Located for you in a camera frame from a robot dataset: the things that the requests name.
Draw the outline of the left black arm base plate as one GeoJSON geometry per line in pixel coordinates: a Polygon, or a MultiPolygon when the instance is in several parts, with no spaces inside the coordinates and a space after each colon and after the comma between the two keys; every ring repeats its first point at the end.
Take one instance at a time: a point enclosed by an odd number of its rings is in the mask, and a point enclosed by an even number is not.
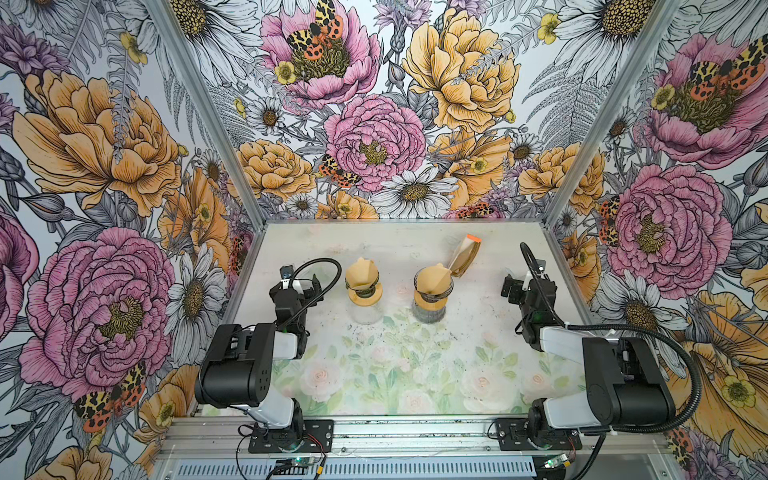
{"type": "Polygon", "coordinates": [[[295,421],[282,429],[256,427],[247,450],[251,454],[329,453],[332,449],[333,420],[295,421]]]}

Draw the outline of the green glass dripper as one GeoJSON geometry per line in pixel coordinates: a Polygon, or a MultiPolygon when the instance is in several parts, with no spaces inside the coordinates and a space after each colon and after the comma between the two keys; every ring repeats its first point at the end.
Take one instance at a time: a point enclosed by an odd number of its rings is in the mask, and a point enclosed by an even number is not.
{"type": "Polygon", "coordinates": [[[364,285],[362,287],[352,287],[348,281],[345,281],[345,288],[351,292],[354,297],[367,299],[375,295],[378,284],[379,277],[376,277],[376,279],[370,284],[364,285]]]}

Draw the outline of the brown coffee filter stack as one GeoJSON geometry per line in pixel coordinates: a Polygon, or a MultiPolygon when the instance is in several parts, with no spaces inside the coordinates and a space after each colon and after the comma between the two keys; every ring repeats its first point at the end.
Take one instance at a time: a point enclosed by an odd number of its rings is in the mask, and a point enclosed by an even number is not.
{"type": "Polygon", "coordinates": [[[474,262],[481,245],[482,240],[477,236],[466,235],[464,237],[456,248],[448,267],[452,277],[460,278],[466,273],[474,262]]]}

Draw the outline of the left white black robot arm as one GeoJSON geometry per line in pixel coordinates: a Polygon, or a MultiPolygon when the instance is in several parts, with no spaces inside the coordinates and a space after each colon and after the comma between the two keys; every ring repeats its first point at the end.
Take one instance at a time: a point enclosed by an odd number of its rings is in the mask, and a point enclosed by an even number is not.
{"type": "Polygon", "coordinates": [[[321,301],[317,278],[301,279],[289,286],[286,280],[273,286],[269,295],[276,320],[253,326],[225,324],[217,328],[202,361],[195,384],[201,405],[235,409],[254,421],[251,446],[295,452],[309,434],[299,402],[271,385],[273,364],[300,360],[309,332],[302,308],[321,301]]]}

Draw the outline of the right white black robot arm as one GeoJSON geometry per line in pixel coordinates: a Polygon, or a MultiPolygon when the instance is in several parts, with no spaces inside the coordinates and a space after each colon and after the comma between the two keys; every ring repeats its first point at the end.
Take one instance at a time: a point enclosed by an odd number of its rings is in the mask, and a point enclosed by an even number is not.
{"type": "Polygon", "coordinates": [[[532,401],[525,424],[511,427],[509,435],[524,435],[534,449],[544,449],[565,446],[580,431],[651,429],[673,420],[676,407],[648,343],[560,326],[550,311],[556,290],[546,275],[524,280],[507,275],[501,296],[520,308],[515,333],[538,352],[580,364],[584,389],[532,401]]]}

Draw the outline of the clear glass flask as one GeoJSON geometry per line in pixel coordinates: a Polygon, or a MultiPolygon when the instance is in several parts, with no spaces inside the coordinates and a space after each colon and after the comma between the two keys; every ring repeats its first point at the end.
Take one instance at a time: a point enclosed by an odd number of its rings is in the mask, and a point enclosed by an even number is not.
{"type": "Polygon", "coordinates": [[[352,321],[359,325],[373,325],[381,321],[385,316],[385,311],[379,304],[371,306],[352,304],[349,312],[352,321]]]}

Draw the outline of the single brown coffee filter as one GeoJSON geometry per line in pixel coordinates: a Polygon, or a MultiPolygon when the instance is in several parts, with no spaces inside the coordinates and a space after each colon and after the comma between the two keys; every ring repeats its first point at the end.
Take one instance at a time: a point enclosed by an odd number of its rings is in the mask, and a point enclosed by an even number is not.
{"type": "Polygon", "coordinates": [[[425,293],[440,294],[453,288],[451,271],[442,263],[419,270],[414,277],[415,290],[425,293]]]}

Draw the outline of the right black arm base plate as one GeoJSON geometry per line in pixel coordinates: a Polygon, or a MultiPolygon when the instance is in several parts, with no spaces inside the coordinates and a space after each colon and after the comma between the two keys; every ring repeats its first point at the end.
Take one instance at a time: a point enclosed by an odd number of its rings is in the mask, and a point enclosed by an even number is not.
{"type": "Polygon", "coordinates": [[[530,426],[522,417],[497,418],[492,423],[501,451],[578,451],[582,442],[576,430],[530,426]]]}

